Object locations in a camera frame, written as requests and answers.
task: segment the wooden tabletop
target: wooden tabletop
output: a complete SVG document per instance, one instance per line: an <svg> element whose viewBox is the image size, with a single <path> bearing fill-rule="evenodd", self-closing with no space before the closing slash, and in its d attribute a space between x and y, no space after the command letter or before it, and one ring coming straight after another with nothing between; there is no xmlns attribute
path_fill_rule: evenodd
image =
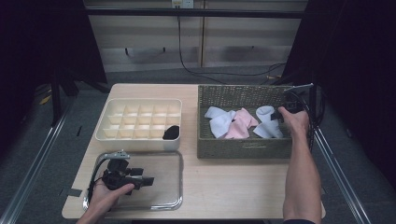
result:
<svg viewBox="0 0 396 224"><path fill-rule="evenodd" d="M282 218L289 160L197 159L197 85L116 84L107 100L114 98L177 98L182 102L178 151L184 161L183 201L173 211L117 211L107 213L107 218ZM79 197L67 198L62 211L65 218L77 219L84 213L82 202L93 167L98 156L106 152L92 135L72 186L83 192Z"/></svg>

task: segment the human arm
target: human arm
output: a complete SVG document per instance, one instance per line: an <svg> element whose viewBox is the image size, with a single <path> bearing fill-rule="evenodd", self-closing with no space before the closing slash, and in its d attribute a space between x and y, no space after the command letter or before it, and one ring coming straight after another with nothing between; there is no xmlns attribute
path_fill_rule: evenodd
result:
<svg viewBox="0 0 396 224"><path fill-rule="evenodd" d="M134 188L133 184L124 185L119 189L110 190L99 179L95 185L93 195L87 211L78 220L78 224L96 223L105 217L107 211L117 204L118 198Z"/></svg>
<svg viewBox="0 0 396 224"><path fill-rule="evenodd" d="M309 151L306 134L308 115L305 111L291 114L283 106L282 114L292 139L291 157L286 176L283 217L321 222L320 177Z"/></svg>

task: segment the metal tray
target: metal tray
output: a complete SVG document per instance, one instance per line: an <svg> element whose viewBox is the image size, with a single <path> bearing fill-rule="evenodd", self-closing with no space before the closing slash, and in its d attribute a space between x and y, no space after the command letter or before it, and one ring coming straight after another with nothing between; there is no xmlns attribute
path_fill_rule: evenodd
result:
<svg viewBox="0 0 396 224"><path fill-rule="evenodd" d="M111 211L125 210L176 210L182 203L182 172L183 159L177 151L158 152L127 152L130 155L128 167L143 168L145 176L154 177L152 186L134 189L132 195L122 195L118 205ZM105 158L101 154L96 165ZM95 179L107 168L106 160L98 169ZM88 208L87 198L84 198L84 210Z"/></svg>

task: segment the organizer compartment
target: organizer compartment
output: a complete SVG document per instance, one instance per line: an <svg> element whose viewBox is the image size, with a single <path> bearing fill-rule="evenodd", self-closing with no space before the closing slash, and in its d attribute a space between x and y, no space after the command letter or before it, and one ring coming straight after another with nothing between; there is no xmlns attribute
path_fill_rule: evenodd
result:
<svg viewBox="0 0 396 224"><path fill-rule="evenodd" d="M95 138L108 150L177 150L179 137L163 140L167 129L180 127L178 99L112 99L105 105Z"/></svg>

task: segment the wicker basket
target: wicker basket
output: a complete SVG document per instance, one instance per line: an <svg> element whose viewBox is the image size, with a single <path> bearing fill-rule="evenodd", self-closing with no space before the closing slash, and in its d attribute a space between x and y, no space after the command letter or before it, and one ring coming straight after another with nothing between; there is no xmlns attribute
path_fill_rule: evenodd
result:
<svg viewBox="0 0 396 224"><path fill-rule="evenodd" d="M250 128L247 139L216 139L210 131L209 119L205 113L210 106L225 111L244 107L255 119L257 108L271 105L274 108L284 104L283 90L287 86L218 86L201 85L198 88L198 150L199 159L288 159L291 138L284 123L279 123L284 138L264 139Z"/></svg>

